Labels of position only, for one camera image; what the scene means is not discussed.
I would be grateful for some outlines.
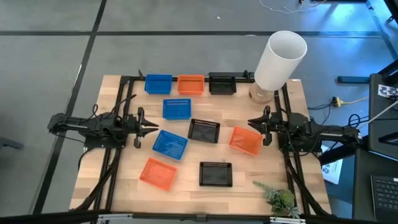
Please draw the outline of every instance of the black plastic basket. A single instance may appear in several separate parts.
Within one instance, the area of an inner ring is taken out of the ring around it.
[[[219,123],[193,118],[191,119],[191,125],[188,132],[189,139],[217,143],[219,134]]]
[[[200,162],[199,186],[232,187],[232,164]]]
[[[235,77],[210,77],[209,91],[212,95],[232,95],[236,93]]]

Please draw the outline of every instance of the orange plastic basket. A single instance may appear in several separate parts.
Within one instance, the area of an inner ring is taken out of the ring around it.
[[[180,95],[201,95],[205,91],[205,76],[179,75],[177,85]]]
[[[139,179],[162,190],[170,190],[176,173],[176,167],[150,157]]]
[[[261,145],[261,134],[237,126],[234,127],[229,146],[256,156],[259,154]]]

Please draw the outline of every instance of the blue plastic basket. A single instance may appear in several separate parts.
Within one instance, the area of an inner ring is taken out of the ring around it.
[[[181,160],[187,144],[188,139],[161,130],[152,149],[173,159]]]
[[[147,75],[145,78],[145,91],[149,94],[167,94],[172,91],[172,75]]]
[[[191,99],[163,100],[163,118],[167,120],[190,119]]]

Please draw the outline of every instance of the small tray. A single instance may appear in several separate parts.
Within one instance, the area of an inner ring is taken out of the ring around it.
[[[235,77],[210,77],[209,91],[212,95],[232,95],[236,93]]]
[[[179,75],[177,85],[180,95],[201,95],[205,91],[205,76]]]
[[[262,146],[262,135],[235,126],[229,146],[256,156]]]
[[[145,78],[145,91],[149,94],[167,94],[172,91],[172,75],[148,74]]]
[[[170,190],[176,173],[176,167],[150,157],[139,179],[162,190]]]
[[[188,139],[161,130],[152,149],[173,159],[181,160],[187,144]]]
[[[199,186],[232,187],[232,164],[200,162]]]
[[[167,120],[190,119],[191,99],[163,100],[163,118]]]
[[[191,125],[189,126],[188,138],[199,141],[218,143],[219,133],[219,123],[192,118]]]

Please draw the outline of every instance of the wooden table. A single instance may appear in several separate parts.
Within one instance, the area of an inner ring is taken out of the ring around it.
[[[110,111],[114,106],[119,86],[119,75],[105,75],[99,91],[98,114]],[[232,96],[210,95],[208,83],[202,96],[180,96],[177,82],[173,82],[170,96],[149,95],[144,91],[145,82],[134,82],[130,113],[137,113],[144,107],[147,120],[172,133],[187,137],[190,121],[167,121],[162,118],[162,102],[167,98],[191,98],[192,118],[221,123],[218,144],[189,140],[180,162],[173,161],[152,150],[159,132],[142,138],[142,148],[136,149],[130,134],[126,147],[122,150],[117,181],[111,210],[113,212],[146,213],[207,213],[223,215],[271,215],[271,206],[262,196],[262,190],[254,186],[254,180],[277,189],[287,189],[287,179],[283,155],[278,150],[277,136],[273,133],[270,146],[263,146],[258,156],[245,154],[229,147],[229,139],[234,126],[252,129],[247,120],[262,114],[265,105],[249,99],[250,83],[237,83],[237,92]],[[287,82],[290,104],[293,112],[308,116],[302,83],[300,80]],[[275,111],[275,103],[269,103]],[[94,149],[82,160],[76,180],[70,208],[81,204],[93,190],[100,176],[104,149]],[[169,192],[160,190],[139,180],[139,176],[149,157],[153,157],[178,168],[177,177]],[[233,187],[200,187],[199,162],[231,162],[233,166]],[[312,195],[326,211],[330,212],[328,196],[322,177],[321,166],[311,154],[302,157],[305,183]],[[104,208],[108,187],[105,187],[101,200]],[[299,209],[302,211],[300,193],[296,187]]]

